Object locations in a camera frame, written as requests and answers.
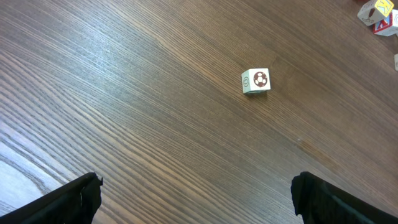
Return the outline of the soccer ball wooden block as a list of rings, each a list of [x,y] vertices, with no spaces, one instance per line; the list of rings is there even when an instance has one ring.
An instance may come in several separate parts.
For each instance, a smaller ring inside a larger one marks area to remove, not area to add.
[[[243,93],[261,93],[271,89],[268,68],[252,68],[241,74]]]

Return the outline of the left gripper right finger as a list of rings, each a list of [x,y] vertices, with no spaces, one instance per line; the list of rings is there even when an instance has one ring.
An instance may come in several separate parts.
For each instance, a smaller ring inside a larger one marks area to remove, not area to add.
[[[397,224],[390,215],[310,172],[292,179],[295,214],[305,224]]]

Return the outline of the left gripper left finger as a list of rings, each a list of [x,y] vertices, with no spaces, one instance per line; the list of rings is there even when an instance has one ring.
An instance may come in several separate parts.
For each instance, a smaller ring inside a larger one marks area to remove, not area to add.
[[[89,172],[1,217],[1,223],[91,224],[101,206],[103,179]]]

